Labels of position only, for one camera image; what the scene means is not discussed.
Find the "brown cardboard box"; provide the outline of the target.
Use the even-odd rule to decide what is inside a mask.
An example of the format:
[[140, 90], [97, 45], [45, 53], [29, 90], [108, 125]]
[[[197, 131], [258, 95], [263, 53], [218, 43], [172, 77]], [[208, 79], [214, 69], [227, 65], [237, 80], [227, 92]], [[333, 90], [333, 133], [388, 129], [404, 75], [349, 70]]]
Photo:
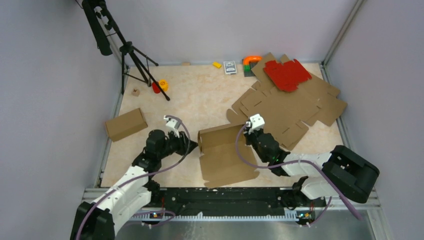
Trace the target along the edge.
[[140, 108], [112, 118], [104, 123], [107, 136], [117, 142], [148, 127]]
[[199, 163], [204, 185], [207, 188], [218, 188], [231, 184], [256, 179], [260, 172], [239, 158], [239, 154], [247, 162], [256, 165], [253, 150], [246, 145], [246, 140], [237, 134], [243, 124], [225, 124], [198, 132], [197, 140], [200, 149]]

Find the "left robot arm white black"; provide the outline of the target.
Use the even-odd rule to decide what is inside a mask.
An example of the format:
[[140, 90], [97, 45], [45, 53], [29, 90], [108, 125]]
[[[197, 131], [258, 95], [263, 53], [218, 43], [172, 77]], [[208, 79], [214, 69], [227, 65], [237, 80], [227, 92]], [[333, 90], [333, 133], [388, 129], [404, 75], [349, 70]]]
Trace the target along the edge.
[[198, 143], [180, 131], [149, 132], [146, 145], [124, 175], [92, 202], [82, 202], [75, 214], [70, 239], [113, 240], [124, 224], [144, 206], [160, 202], [160, 185], [152, 178], [162, 173], [162, 159], [178, 154], [183, 159]]

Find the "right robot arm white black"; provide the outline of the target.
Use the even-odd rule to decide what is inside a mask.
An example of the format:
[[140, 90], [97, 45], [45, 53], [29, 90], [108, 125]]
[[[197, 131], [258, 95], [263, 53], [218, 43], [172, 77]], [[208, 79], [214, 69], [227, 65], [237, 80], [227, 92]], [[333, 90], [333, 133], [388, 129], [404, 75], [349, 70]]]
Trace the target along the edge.
[[299, 206], [307, 206], [320, 197], [340, 196], [364, 204], [380, 175], [380, 170], [344, 145], [316, 154], [291, 153], [280, 148], [270, 133], [243, 130], [248, 146], [252, 146], [264, 165], [276, 176], [301, 176], [293, 192]]

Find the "folded brown cardboard box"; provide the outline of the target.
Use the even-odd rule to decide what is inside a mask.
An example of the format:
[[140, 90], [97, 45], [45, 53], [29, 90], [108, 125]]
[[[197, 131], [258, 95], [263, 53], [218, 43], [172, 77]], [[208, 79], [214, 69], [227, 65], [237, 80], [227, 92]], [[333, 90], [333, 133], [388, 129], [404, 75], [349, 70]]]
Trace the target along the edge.
[[117, 142], [148, 127], [140, 108], [112, 118], [104, 123], [107, 136]]

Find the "playing card deck box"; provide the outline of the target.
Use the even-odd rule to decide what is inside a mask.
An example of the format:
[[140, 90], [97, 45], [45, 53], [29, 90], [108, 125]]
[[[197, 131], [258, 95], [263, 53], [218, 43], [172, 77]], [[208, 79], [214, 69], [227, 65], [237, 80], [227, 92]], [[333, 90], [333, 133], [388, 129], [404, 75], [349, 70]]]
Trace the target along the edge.
[[224, 61], [223, 62], [223, 66], [224, 66], [224, 73], [226, 75], [235, 75], [235, 74], [237, 74], [237, 65], [236, 65], [236, 62], [234, 60], [232, 60], [232, 61]]

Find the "stack of brown cardboard blanks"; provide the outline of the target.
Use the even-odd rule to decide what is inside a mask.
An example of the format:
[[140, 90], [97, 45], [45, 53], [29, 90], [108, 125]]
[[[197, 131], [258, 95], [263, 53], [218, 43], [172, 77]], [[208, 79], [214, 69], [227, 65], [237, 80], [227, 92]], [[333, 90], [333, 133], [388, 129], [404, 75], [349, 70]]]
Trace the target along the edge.
[[[264, 70], [269, 61], [290, 66], [288, 72], [292, 78], [300, 76], [308, 79], [292, 92], [282, 91]], [[252, 68], [252, 72], [256, 82], [226, 111], [226, 118], [232, 124], [243, 124], [249, 117], [259, 114], [265, 121], [264, 131], [272, 134], [287, 150], [293, 150], [316, 121], [330, 127], [348, 105], [338, 99], [341, 92], [338, 88], [286, 55], [276, 59], [268, 53]]]

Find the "red yellow toy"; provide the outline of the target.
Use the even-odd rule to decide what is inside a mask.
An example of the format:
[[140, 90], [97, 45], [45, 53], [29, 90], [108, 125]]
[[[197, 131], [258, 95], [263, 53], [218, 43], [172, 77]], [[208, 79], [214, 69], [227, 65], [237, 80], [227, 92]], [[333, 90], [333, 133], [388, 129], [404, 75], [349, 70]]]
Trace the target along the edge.
[[[161, 80], [159, 80], [157, 83], [159, 84], [160, 88], [161, 88], [164, 92], [167, 92], [167, 91], [168, 91], [168, 89], [169, 89], [169, 84], [168, 84], [168, 82], [167, 82], [165, 79], [161, 79]], [[152, 87], [153, 92], [154, 92], [155, 94], [159, 94], [159, 93], [161, 93], [161, 90], [158, 88], [158, 86], [157, 86], [154, 82], [151, 84], [151, 87]]]

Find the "red flat cardboard blank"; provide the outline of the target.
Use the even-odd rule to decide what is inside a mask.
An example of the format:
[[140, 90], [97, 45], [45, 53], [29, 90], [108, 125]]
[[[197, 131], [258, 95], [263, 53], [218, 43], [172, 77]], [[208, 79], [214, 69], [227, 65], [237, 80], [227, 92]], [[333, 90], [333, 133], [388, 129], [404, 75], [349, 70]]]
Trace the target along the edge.
[[284, 63], [276, 60], [267, 61], [263, 71], [280, 91], [288, 93], [294, 92], [298, 89], [299, 84], [312, 78], [297, 59]]

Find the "yellow small block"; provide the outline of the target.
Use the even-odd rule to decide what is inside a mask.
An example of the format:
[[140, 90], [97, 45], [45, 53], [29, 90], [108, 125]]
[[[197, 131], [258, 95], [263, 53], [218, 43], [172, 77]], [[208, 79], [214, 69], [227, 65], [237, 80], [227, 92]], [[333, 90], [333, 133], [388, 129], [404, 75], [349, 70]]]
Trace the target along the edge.
[[213, 65], [215, 68], [217, 68], [217, 69], [220, 69], [220, 68], [222, 67], [222, 64], [221, 64], [221, 63], [219, 63], [219, 62], [216, 62], [216, 61], [214, 61], [214, 62], [212, 63], [212, 65]]

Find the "orange green toy block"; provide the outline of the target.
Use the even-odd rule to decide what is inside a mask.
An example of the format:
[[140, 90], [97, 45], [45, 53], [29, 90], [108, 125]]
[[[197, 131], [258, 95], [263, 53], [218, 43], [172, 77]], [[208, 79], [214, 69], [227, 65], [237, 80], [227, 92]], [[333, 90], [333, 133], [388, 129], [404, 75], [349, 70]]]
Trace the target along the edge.
[[261, 59], [262, 59], [261, 56], [250, 55], [250, 56], [245, 57], [242, 60], [244, 77], [254, 77], [255, 76], [255, 74], [252, 71], [252, 68], [255, 67]]

